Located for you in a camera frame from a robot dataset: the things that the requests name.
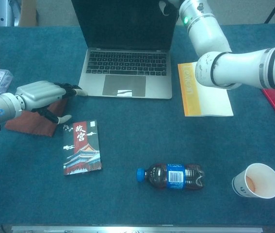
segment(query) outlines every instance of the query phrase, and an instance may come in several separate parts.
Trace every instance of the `laptop screen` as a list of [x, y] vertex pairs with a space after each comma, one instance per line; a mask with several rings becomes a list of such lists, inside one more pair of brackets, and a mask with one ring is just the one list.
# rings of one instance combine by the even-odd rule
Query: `laptop screen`
[[166, 7], [163, 14], [159, 2], [165, 5], [160, 0], [72, 0], [88, 47], [169, 50], [178, 10]]

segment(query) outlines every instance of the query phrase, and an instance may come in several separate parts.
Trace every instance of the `laptop trackpad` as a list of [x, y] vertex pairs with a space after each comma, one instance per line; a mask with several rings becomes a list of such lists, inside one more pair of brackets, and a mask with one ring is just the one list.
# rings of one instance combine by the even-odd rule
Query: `laptop trackpad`
[[106, 75], [103, 95], [118, 97], [145, 97], [146, 77], [129, 75]]

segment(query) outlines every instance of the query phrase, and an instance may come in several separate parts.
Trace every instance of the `yellow book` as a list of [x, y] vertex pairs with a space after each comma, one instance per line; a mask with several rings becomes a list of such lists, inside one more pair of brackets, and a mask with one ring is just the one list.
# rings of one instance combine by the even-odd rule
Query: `yellow book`
[[195, 66], [196, 62], [178, 64], [185, 116], [233, 116], [227, 91], [199, 84], [194, 75]]

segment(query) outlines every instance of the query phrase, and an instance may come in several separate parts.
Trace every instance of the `black stand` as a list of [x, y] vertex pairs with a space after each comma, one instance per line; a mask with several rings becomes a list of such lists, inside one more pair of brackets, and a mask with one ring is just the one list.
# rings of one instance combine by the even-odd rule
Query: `black stand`
[[270, 20], [272, 19], [272, 17], [274, 16], [275, 14], [275, 7], [273, 9], [273, 11], [270, 13], [269, 17], [266, 19], [266, 21], [264, 23], [269, 23]]

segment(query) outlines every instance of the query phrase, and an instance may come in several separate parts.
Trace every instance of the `laptop keyboard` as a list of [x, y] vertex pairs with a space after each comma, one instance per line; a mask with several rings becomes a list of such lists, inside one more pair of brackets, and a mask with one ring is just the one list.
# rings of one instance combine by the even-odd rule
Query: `laptop keyboard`
[[166, 54], [91, 51], [86, 73], [166, 76]]

